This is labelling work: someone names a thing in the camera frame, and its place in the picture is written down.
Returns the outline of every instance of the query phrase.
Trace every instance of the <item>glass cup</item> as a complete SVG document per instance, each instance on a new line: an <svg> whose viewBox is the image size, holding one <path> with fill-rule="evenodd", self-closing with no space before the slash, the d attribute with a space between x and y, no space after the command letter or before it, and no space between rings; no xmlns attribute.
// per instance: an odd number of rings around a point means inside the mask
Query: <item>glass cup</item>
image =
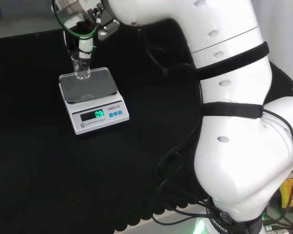
<svg viewBox="0 0 293 234"><path fill-rule="evenodd" d="M72 55L72 62L77 79L88 79L90 77L90 59L80 58L79 52Z"/></svg>

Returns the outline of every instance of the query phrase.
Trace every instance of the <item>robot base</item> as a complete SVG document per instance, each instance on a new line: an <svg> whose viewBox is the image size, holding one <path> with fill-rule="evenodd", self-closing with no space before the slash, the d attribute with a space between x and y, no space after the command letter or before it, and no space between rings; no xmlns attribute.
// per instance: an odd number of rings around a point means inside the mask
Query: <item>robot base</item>
<svg viewBox="0 0 293 234"><path fill-rule="evenodd" d="M227 234L230 233L226 227L222 227L214 219L208 218L197 218L195 223L195 230L193 234ZM258 233L249 233L249 234L265 234L264 226L262 226L260 232Z"/></svg>

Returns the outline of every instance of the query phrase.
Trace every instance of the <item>white wall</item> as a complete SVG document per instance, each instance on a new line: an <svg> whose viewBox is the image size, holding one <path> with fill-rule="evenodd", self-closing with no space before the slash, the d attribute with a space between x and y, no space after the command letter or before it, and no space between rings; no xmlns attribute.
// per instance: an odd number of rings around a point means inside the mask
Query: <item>white wall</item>
<svg viewBox="0 0 293 234"><path fill-rule="evenodd" d="M252 0L270 60L293 80L293 0Z"/></svg>

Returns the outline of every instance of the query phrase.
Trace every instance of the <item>green light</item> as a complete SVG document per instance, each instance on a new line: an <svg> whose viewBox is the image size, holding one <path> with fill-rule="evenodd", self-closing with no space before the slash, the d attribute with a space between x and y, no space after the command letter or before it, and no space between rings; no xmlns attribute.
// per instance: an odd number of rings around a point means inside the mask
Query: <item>green light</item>
<svg viewBox="0 0 293 234"><path fill-rule="evenodd" d="M96 115L96 118L104 116L104 112L102 109L97 110L94 114Z"/></svg>
<svg viewBox="0 0 293 234"><path fill-rule="evenodd" d="M203 220L200 220L195 227L193 234L202 234L204 232L205 224Z"/></svg>

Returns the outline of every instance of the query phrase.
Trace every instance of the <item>velcro strap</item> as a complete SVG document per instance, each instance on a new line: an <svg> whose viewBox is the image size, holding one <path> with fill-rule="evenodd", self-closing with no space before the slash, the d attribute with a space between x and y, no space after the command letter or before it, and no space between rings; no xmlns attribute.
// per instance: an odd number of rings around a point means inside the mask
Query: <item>velcro strap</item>
<svg viewBox="0 0 293 234"><path fill-rule="evenodd" d="M203 116L230 116L244 118L261 118L264 106L232 102L211 102L201 107Z"/></svg>
<svg viewBox="0 0 293 234"><path fill-rule="evenodd" d="M269 54L267 42L256 46L236 56L222 60L220 62L205 66L196 70L196 76L199 80L209 79L222 74L237 70L259 61Z"/></svg>

